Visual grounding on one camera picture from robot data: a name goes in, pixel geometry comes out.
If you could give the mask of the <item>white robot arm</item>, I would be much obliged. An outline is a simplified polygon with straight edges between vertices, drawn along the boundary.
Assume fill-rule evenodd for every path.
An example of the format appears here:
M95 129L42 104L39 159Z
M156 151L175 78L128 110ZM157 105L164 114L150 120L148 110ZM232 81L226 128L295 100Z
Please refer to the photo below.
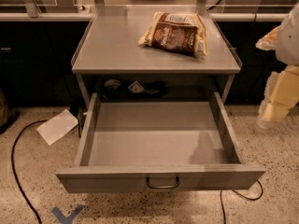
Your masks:
M273 50L287 67L272 72L264 90L257 123L270 129L278 125L299 103L299 4L296 4L280 26L256 43L262 50Z

